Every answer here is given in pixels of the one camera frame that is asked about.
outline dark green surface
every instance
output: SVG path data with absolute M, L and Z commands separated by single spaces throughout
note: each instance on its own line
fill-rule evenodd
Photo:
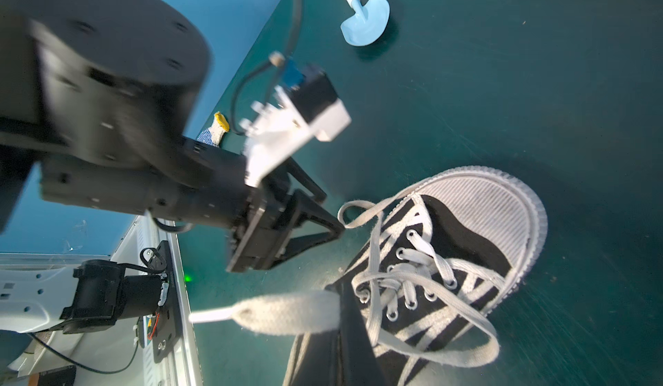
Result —
M 344 0 L 306 0 L 295 58 L 327 70 L 353 118 L 334 142 L 296 154 L 329 191 L 326 207 L 378 201 L 447 168 L 486 165 L 528 183 L 550 220 L 525 284 L 490 315 L 498 360 L 436 367 L 424 380 L 663 383 L 663 0 L 388 1 L 385 36 L 358 49 L 339 29 L 351 15 Z M 282 48 L 289 21 L 283 0 L 238 74 Z M 266 83 L 246 89 L 245 116 Z M 239 149 L 237 137 L 224 140 Z M 230 275 L 224 231 L 197 228 L 180 238 L 192 309 L 320 287 L 367 232 L 349 231 L 267 273 Z M 195 334 L 205 384 L 280 384 L 289 338 L 233 322 L 201 324 Z

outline red wire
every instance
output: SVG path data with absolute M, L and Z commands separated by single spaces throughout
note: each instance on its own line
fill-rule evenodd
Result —
M 156 314 L 156 320 L 154 320 L 154 327 L 152 327 L 152 331 L 150 332 L 150 334 L 147 335 L 147 340 L 152 340 L 152 337 L 154 337 L 157 324 L 159 324 L 159 313 Z

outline sneaker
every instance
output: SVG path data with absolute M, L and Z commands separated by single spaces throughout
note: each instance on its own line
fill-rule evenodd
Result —
M 366 210 L 347 228 L 378 218 L 342 278 L 352 279 L 386 378 L 400 386 L 429 361 L 476 367 L 495 360 L 499 344 L 486 315 L 516 290 L 546 239 L 546 211 L 535 192 L 494 168 L 466 166 L 378 204 L 348 202 L 339 220 L 351 206 Z M 472 326 L 487 335 L 486 344 L 445 349 Z

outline blue wall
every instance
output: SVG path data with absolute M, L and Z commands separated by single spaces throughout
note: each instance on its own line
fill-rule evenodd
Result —
M 195 137 L 280 0 L 164 0 L 183 13 L 208 40 L 213 65 L 186 134 Z M 111 253 L 132 215 L 63 206 L 39 199 L 36 166 L 7 229 L 1 252 Z

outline shovel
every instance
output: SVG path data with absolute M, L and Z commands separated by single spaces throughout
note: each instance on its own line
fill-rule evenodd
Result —
M 341 32 L 350 45 L 362 47 L 371 44 L 382 35 L 389 20 L 389 2 L 369 0 L 362 6 L 360 0 L 347 0 L 355 15 L 341 24 Z

